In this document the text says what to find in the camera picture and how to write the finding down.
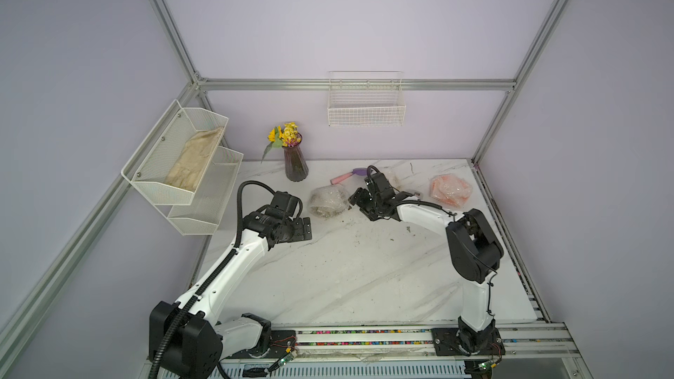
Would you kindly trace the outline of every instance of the white robotic arm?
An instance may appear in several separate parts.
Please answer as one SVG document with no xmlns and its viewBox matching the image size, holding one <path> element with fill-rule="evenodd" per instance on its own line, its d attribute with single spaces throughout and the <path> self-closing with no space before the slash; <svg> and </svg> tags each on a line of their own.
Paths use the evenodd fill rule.
<svg viewBox="0 0 674 379">
<path fill-rule="evenodd" d="M 243 188 L 256 184 L 274 194 L 269 205 L 242 217 Z M 271 323 L 253 314 L 220 324 L 224 304 L 253 265 L 274 245 L 311 239 L 311 221 L 300 218 L 302 202 L 258 181 L 244 181 L 237 191 L 237 235 L 197 283 L 173 304 L 160 302 L 150 314 L 150 379 L 164 367 L 183 379 L 205 379 L 219 360 L 240 350 L 263 355 L 270 346 Z M 296 352 L 267 371 L 282 366 Z"/>
<path fill-rule="evenodd" d="M 370 175 L 370 169 L 376 174 Z M 463 278 L 463 308 L 451 346 L 466 355 L 484 350 L 495 331 L 489 309 L 490 287 L 503 249 L 482 212 L 471 209 L 454 221 L 454 214 L 441 206 L 393 189 L 373 166 L 368 167 L 365 182 L 368 190 L 358 189 L 350 203 L 359 206 L 370 220 L 407 221 L 447 237 L 452 265 Z M 270 205 L 242 217 L 241 193 L 248 184 L 266 188 L 274 198 Z M 275 244 L 311 239 L 311 222 L 300 218 L 301 212 L 302 202 L 297 197 L 275 192 L 258 181 L 241 184 L 237 191 L 237 236 L 232 244 L 173 304 L 162 301 L 152 310 L 150 379 L 156 379 L 160 366 L 183 379 L 205 379 L 221 358 L 237 351 L 264 354 L 270 345 L 269 321 L 252 314 L 226 324 L 219 324 L 218 318 L 243 277 Z M 270 369 L 282 366 L 293 356 L 290 353 L 279 359 Z M 269 371 L 259 373 L 266 375 Z"/>
<path fill-rule="evenodd" d="M 452 217 L 445 211 L 430 206 L 420 206 L 413 202 L 415 198 L 407 198 L 409 204 L 396 207 L 400 221 L 417 224 L 432 232 L 445 236 Z M 491 279 L 496 271 L 490 271 L 483 282 L 469 281 L 462 277 L 463 308 L 461 319 L 474 331 L 482 331 L 491 324 L 494 316 L 489 309 L 491 296 Z"/>
<path fill-rule="evenodd" d="M 458 319 L 458 332 L 450 345 L 465 355 L 489 348 L 496 331 L 489 307 L 491 279 L 499 268 L 503 248 L 484 214 L 471 209 L 455 220 L 456 214 L 440 205 L 418 200 L 409 192 L 393 188 L 373 165 L 367 167 L 365 184 L 367 189 L 359 188 L 349 201 L 371 221 L 407 221 L 447 238 L 451 264 L 463 278 L 463 308 Z"/>
</svg>

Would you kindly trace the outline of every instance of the lavender wall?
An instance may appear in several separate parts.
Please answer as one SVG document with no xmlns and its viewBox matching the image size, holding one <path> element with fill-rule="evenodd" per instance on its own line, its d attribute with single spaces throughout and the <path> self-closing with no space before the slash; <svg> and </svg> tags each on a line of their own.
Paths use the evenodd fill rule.
<svg viewBox="0 0 674 379">
<path fill-rule="evenodd" d="M 404 125 L 390 128 L 328 126 L 327 91 L 211 91 L 216 112 L 229 117 L 227 142 L 247 160 L 259 160 L 267 135 L 295 121 L 307 159 L 465 158 L 475 152 L 502 91 L 405 91 Z M 269 159 L 282 159 L 273 150 Z"/>
<path fill-rule="evenodd" d="M 674 0 L 573 0 L 481 164 L 595 379 L 670 376 Z"/>
<path fill-rule="evenodd" d="M 211 78 L 512 78 L 553 0 L 168 0 Z"/>
<path fill-rule="evenodd" d="M 0 0 L 0 328 L 185 83 L 147 0 Z M 10 377 L 135 377 L 202 240 L 131 192 Z"/>
</svg>

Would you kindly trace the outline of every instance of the beige cloth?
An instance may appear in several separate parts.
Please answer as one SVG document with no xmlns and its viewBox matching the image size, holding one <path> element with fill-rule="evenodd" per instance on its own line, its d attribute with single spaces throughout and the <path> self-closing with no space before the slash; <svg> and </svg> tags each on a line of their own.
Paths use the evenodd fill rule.
<svg viewBox="0 0 674 379">
<path fill-rule="evenodd" d="M 217 128 L 213 131 L 197 132 L 191 137 L 185 143 L 183 152 L 168 172 L 164 183 L 195 192 L 199 179 L 206 171 L 208 159 L 218 146 L 218 139 L 223 130 L 224 128 Z"/>
</svg>

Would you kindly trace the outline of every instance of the flower vase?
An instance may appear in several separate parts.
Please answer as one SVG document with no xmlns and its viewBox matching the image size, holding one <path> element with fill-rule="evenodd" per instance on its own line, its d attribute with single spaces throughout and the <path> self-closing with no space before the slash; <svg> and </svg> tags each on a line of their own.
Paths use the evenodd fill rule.
<svg viewBox="0 0 674 379">
<path fill-rule="evenodd" d="M 302 150 L 299 148 L 301 143 L 293 145 L 291 147 L 283 147 L 284 160 L 286 162 L 286 177 L 291 181 L 301 181 L 307 178 L 309 174 L 309 168 L 307 167 L 307 161 L 304 160 L 304 155 L 302 155 Z"/>
</svg>

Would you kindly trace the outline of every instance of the wire mesh basket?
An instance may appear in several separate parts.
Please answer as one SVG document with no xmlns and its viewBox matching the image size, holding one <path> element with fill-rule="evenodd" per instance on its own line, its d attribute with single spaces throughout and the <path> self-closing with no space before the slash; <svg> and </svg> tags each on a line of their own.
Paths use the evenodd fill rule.
<svg viewBox="0 0 674 379">
<path fill-rule="evenodd" d="M 197 132 L 223 128 L 217 141 L 213 141 L 214 145 L 210 154 L 204 160 L 204 166 L 207 167 L 213 159 L 216 145 L 223 138 L 227 121 L 228 118 L 223 115 L 209 112 L 206 109 L 180 107 L 162 133 L 161 139 L 155 143 L 140 164 L 136 174 L 127 180 L 153 205 L 190 205 L 201 186 L 206 170 L 201 171 L 194 190 L 166 184 L 166 176 L 178 161 L 185 143 Z"/>
<path fill-rule="evenodd" d="M 402 72 L 331 72 L 330 126 L 402 126 Z"/>
<path fill-rule="evenodd" d="M 175 205 L 166 218 L 183 235 L 213 234 L 223 219 L 243 154 L 217 147 L 190 205 Z"/>
<path fill-rule="evenodd" d="M 166 112 L 174 111 L 176 105 L 177 113 L 147 157 L 138 166 L 131 157 L 122 168 L 122 176 L 182 235 L 213 234 L 223 219 L 243 154 L 218 145 L 228 118 L 202 108 L 181 107 L 177 102 Z M 190 181 L 190 189 L 167 184 L 167 175 L 181 158 L 187 141 L 198 132 L 219 128 L 199 149 L 198 158 L 189 158 L 196 163 L 191 166 L 196 168 L 191 172 L 195 177 Z"/>
</svg>

